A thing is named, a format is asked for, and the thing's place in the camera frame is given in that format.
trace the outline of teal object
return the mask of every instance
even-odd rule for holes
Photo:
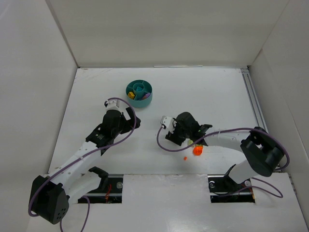
[[[129,92],[133,92],[135,95],[134,99],[128,97]],[[150,93],[150,96],[144,100],[142,98],[147,94]],[[126,87],[126,98],[127,101],[135,108],[144,108],[150,104],[151,100],[153,99],[153,88],[151,85],[144,80],[135,80],[132,81]]]

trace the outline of table surface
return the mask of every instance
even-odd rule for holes
[[[138,79],[148,81],[153,87],[150,105],[136,109],[141,126],[125,142],[110,148],[96,166],[110,174],[218,174],[245,159],[242,153],[221,147],[205,147],[203,154],[195,157],[192,149],[169,153],[156,144],[162,116],[176,117],[185,111],[200,124],[212,124],[214,128],[256,126],[240,69],[79,69],[50,171],[72,156],[86,136],[102,122],[104,102],[110,97],[126,99],[127,84]],[[161,132],[162,145],[178,149],[179,146],[165,140],[166,133],[166,130]],[[125,136],[119,135],[115,141]]]
[[[191,149],[169,153],[156,144],[161,117],[176,117],[184,111],[192,113],[200,124],[219,129],[256,126],[239,69],[79,69],[50,171],[75,153],[102,121],[104,102],[110,97],[125,99],[127,84],[136,79],[150,82],[154,92],[148,107],[136,109],[141,127],[96,163],[111,174],[131,174],[124,176],[123,203],[92,204],[85,232],[308,231],[287,174],[267,178],[282,191],[283,199],[254,190],[256,203],[210,203],[206,174],[225,173],[243,161],[244,155],[205,147],[203,154],[195,157]],[[160,136],[162,144],[179,148],[165,141],[165,134]],[[254,180],[253,184],[269,189]],[[80,231],[86,208],[85,204],[70,206],[63,222],[65,232]],[[58,232],[59,225],[36,217],[30,219],[27,231]]]

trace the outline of yellow-green object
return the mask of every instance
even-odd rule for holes
[[[134,99],[134,98],[135,98],[135,95],[134,95],[133,92],[129,92],[129,93],[127,94],[127,96],[128,96],[129,98],[131,98],[131,99]]]

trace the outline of white panel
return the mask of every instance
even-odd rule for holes
[[[170,153],[156,144],[162,116],[176,117],[185,111],[200,124],[212,124],[217,129],[256,126],[240,69],[79,69],[60,129],[51,172],[71,157],[102,122],[104,102],[111,97],[126,99],[127,84],[139,79],[152,85],[154,96],[149,106],[136,110],[141,126],[128,140],[104,153],[96,166],[111,174],[224,174],[233,164],[245,159],[242,153],[232,149],[205,147],[204,153],[195,157],[191,148]],[[126,106],[121,104],[121,107],[125,110]],[[178,149],[178,145],[164,139],[166,134],[166,130],[162,131],[161,143]],[[119,135],[116,141],[125,136]]]
[[[309,2],[290,0],[251,72],[267,127],[291,153],[291,174],[309,222]]]
[[[47,171],[76,65],[44,0],[0,1],[0,225],[25,231]]]
[[[249,65],[288,0],[50,0],[80,66]]]
[[[287,174],[263,178],[283,193],[278,199],[254,190],[256,203],[210,203],[207,175],[125,175],[122,204],[91,204],[87,232],[308,232]],[[259,181],[253,185],[266,188]],[[80,231],[86,204],[74,204],[65,232]],[[58,232],[32,218],[27,232]]]

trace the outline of white wall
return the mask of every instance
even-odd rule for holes
[[[288,0],[50,0],[80,66],[252,64]]]
[[[287,171],[309,225],[308,15],[308,0],[290,0],[250,71],[268,130],[290,152]]]
[[[45,173],[76,65],[44,0],[0,1],[0,225],[26,230],[32,180]]]

